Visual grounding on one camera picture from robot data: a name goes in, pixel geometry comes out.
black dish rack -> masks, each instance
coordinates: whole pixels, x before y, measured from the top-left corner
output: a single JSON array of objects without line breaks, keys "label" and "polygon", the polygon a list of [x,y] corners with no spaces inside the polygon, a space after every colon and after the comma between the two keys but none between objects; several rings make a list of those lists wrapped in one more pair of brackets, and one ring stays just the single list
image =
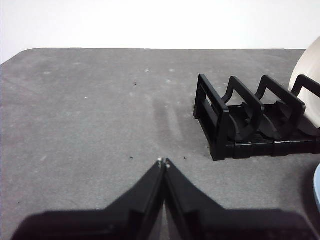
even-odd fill
[{"label": "black dish rack", "polygon": [[[297,98],[302,87],[320,98],[320,84],[305,75],[297,77],[291,92],[264,75],[255,94],[231,76],[225,95],[220,97],[206,76],[199,74],[193,115],[207,137],[213,160],[319,154],[320,128],[304,115],[306,105]],[[280,101],[263,104],[260,100],[266,89]],[[233,91],[244,102],[227,106]]]}]

